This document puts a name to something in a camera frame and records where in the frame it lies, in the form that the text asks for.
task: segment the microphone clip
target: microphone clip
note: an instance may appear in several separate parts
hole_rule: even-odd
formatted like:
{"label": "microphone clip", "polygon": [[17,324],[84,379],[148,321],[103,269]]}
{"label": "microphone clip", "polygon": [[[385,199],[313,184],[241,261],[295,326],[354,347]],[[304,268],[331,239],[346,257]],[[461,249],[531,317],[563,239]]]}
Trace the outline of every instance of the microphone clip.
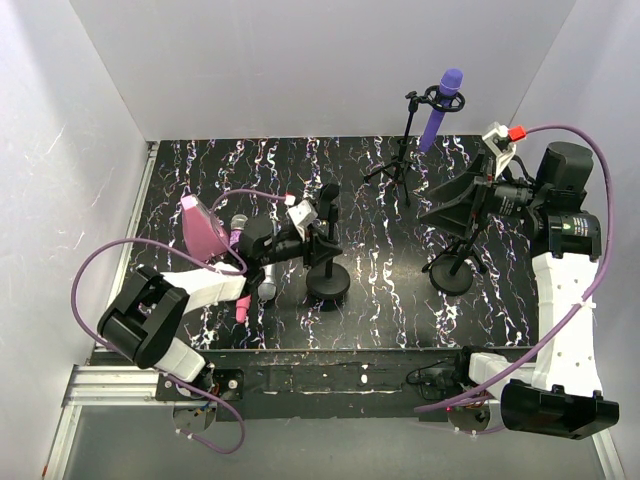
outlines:
{"label": "microphone clip", "polygon": [[464,108],[464,95],[460,92],[456,92],[453,96],[443,95],[439,87],[439,85],[431,85],[427,88],[424,95],[420,97],[420,103],[431,105],[434,110],[442,113],[455,113]]}

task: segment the silver microphone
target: silver microphone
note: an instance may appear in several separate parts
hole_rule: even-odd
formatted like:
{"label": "silver microphone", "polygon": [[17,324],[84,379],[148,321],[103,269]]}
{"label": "silver microphone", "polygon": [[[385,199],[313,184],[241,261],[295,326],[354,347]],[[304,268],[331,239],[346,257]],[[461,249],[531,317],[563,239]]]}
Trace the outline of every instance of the silver microphone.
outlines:
{"label": "silver microphone", "polygon": [[229,245],[235,245],[236,243],[238,243],[238,241],[240,240],[240,235],[244,230],[244,224],[247,223],[247,220],[249,219],[246,215],[239,214],[233,216],[233,218],[231,219],[231,225],[229,225],[229,227],[231,228]]}
{"label": "silver microphone", "polygon": [[[276,221],[273,220],[273,234],[278,233],[278,226]],[[267,265],[264,267],[264,280],[258,287],[258,297],[260,300],[268,302],[269,300],[273,300],[276,298],[277,288],[276,288],[276,266]]]}

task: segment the floor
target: floor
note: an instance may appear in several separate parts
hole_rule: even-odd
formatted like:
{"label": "floor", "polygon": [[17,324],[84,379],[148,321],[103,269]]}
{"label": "floor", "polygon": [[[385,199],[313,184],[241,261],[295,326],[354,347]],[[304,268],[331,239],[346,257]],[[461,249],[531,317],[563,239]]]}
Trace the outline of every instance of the floor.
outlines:
{"label": "floor", "polygon": [[[223,446],[237,435],[218,422],[204,434]],[[83,407],[76,439],[65,480],[604,478],[591,441],[472,439],[414,419],[251,420],[245,445],[224,456],[176,435],[171,407]]]}
{"label": "floor", "polygon": [[[476,136],[438,137],[427,155],[410,146],[412,206],[389,180],[362,176],[397,151],[394,137],[270,138],[163,141],[144,202],[138,236],[185,249],[179,200],[194,193],[211,205],[223,191],[249,187],[313,198],[328,182],[341,184],[336,261],[351,274],[344,302],[307,296],[298,260],[280,264],[275,301],[254,300],[246,324],[229,305],[205,308],[183,319],[178,336],[201,349],[369,349],[462,345],[514,346],[537,341],[536,291],[526,239],[519,227],[493,220],[478,242],[489,267],[472,290],[447,297],[430,285],[421,267],[447,237],[422,225],[430,188],[452,178],[480,147]],[[251,196],[223,202],[218,216],[228,225],[236,213],[272,212],[275,205]],[[279,206],[277,216],[284,218]],[[134,246],[130,266],[159,271],[191,268],[164,251]]]}

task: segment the pink object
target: pink object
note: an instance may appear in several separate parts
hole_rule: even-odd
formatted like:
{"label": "pink object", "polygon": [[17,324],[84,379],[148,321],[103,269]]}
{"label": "pink object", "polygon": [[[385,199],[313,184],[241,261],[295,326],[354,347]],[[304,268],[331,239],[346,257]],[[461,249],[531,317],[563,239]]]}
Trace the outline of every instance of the pink object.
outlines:
{"label": "pink object", "polygon": [[251,306],[251,295],[236,300],[236,322],[244,323],[247,319],[247,311]]}
{"label": "pink object", "polygon": [[[211,257],[225,253],[227,251],[225,243],[229,243],[229,235],[220,225],[218,217],[210,216],[209,210],[195,195],[182,197],[180,204],[182,205],[182,234],[189,255],[201,262],[207,262]],[[225,243],[216,237],[214,228]]]}

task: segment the black stand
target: black stand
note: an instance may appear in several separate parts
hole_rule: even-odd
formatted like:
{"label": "black stand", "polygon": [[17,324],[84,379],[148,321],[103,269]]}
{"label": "black stand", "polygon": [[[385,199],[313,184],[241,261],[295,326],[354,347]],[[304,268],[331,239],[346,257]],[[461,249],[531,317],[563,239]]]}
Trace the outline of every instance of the black stand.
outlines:
{"label": "black stand", "polygon": [[[376,175],[385,174],[393,181],[394,185],[402,185],[404,187],[405,204],[409,207],[411,206],[411,199],[409,198],[409,190],[407,189],[407,173],[409,173],[413,162],[406,160],[404,157],[407,153],[407,147],[409,146],[409,130],[411,130],[413,115],[418,111],[421,103],[431,105],[431,107],[438,112],[459,112],[464,107],[465,99],[459,92],[452,97],[441,95],[438,90],[438,85],[432,85],[427,88],[424,95],[418,95],[417,92],[409,92],[404,98],[409,100],[409,118],[407,119],[407,126],[404,129],[404,136],[398,140],[398,145],[400,146],[398,155],[391,157],[391,162],[365,175],[364,183],[369,183],[369,180]],[[392,167],[395,169],[393,174],[389,172],[389,169]]]}
{"label": "black stand", "polygon": [[[336,222],[338,221],[338,206],[328,203],[335,198],[333,192],[328,192],[325,187],[320,190],[318,201],[318,218],[329,223],[327,238],[335,240]],[[321,300],[337,300],[342,298],[351,286],[349,272],[342,265],[333,263],[333,258],[312,268],[307,273],[307,289],[314,297]]]}
{"label": "black stand", "polygon": [[[407,119],[407,126],[404,129],[404,136],[398,140],[398,145],[400,149],[398,150],[398,155],[394,155],[391,157],[391,162],[386,165],[376,168],[373,172],[364,176],[364,183],[369,183],[372,177],[376,175],[385,174],[387,177],[391,178],[394,185],[402,185],[404,187],[404,198],[407,207],[411,205],[411,200],[409,198],[409,190],[407,189],[407,173],[411,168],[410,160],[405,160],[405,155],[407,153],[407,147],[409,146],[409,130],[411,129],[411,122],[413,122],[413,115],[418,111],[418,106],[422,102],[422,97],[418,95],[417,92],[409,92],[405,95],[407,100],[409,100],[409,118]],[[395,168],[393,174],[389,173],[388,169]]]}
{"label": "black stand", "polygon": [[480,274],[487,273],[487,266],[473,246],[478,235],[487,225],[487,223],[478,225],[469,240],[456,240],[422,267],[422,273],[429,272],[431,284],[436,290],[452,296],[467,293],[473,284],[473,270],[465,261],[469,257],[478,264]]}

